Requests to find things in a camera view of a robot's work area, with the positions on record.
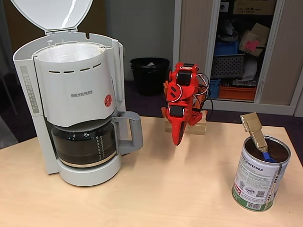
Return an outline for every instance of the trash can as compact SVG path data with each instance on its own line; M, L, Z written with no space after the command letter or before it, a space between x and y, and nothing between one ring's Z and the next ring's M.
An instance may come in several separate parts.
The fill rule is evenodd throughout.
M139 94L153 96L163 92L169 60L164 58L136 58L130 62Z

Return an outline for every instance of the barcode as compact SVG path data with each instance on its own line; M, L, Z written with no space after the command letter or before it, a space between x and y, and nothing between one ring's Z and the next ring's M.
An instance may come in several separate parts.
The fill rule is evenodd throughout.
M249 202L246 204L246 207L254 209L254 210L261 209L261 205L256 205L256 204L252 204L252 203L249 203Z
M257 197L264 197L264 193L265 193L265 191L258 191L258 193L257 193Z

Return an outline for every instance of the paint can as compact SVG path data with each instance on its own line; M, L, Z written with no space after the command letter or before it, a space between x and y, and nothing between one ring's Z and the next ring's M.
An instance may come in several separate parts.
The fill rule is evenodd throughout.
M270 136L264 136L269 155L277 163L263 161L262 153L251 137L244 141L232 196L242 207L252 211L266 211L274 202L280 182L289 162L289 147Z

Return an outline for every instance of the cardboard box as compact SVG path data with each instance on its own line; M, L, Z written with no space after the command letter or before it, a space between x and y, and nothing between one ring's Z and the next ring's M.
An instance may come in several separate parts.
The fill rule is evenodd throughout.
M235 0L234 14L273 15L276 0Z
M256 23L251 31L245 32L241 38L239 50L259 57L267 45L270 29Z

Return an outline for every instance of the blue spoon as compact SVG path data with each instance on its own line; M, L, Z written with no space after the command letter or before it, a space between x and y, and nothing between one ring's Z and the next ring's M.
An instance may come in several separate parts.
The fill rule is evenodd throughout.
M263 153L263 157L264 157L264 161L266 162L276 163L276 161L269 156L268 152Z

